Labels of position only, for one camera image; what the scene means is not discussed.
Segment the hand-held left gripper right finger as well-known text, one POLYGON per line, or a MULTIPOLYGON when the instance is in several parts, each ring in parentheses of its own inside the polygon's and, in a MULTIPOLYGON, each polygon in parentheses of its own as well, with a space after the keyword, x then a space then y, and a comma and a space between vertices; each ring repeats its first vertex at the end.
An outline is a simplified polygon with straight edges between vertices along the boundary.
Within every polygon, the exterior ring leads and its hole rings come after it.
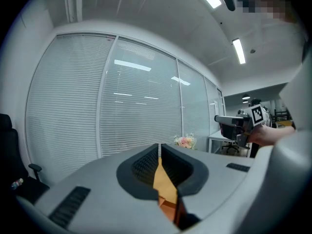
POLYGON ((204 219, 238 188, 253 159, 161 145, 162 166, 177 190, 177 212, 204 219))

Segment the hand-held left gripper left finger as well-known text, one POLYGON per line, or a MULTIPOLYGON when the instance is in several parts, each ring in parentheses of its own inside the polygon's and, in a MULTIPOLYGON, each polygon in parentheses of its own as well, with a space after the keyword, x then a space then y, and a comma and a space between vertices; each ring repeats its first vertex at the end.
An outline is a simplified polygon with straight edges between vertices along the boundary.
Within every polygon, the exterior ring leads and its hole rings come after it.
POLYGON ((177 234, 159 207, 154 175, 158 144, 91 161, 35 203, 18 196, 45 234, 177 234))

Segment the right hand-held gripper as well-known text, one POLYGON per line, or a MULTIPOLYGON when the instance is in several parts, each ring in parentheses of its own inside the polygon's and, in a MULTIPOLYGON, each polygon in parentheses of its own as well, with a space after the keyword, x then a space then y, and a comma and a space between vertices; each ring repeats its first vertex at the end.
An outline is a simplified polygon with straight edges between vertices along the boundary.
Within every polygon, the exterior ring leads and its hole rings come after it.
POLYGON ((214 120, 220 124, 222 136, 233 140, 241 148, 248 148, 248 137, 254 127, 258 125, 271 127, 270 113, 261 105, 241 110, 235 117, 216 115, 214 120))

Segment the person's right hand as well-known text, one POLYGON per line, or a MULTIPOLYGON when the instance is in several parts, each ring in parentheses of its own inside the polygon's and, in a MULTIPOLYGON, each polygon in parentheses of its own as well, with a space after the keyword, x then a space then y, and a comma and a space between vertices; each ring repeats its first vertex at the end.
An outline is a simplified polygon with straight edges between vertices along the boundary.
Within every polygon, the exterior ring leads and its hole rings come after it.
POLYGON ((251 134, 248 137, 249 143, 255 143, 259 146, 274 145, 278 140, 278 134, 275 128, 268 127, 266 125, 258 125, 254 127, 251 134))

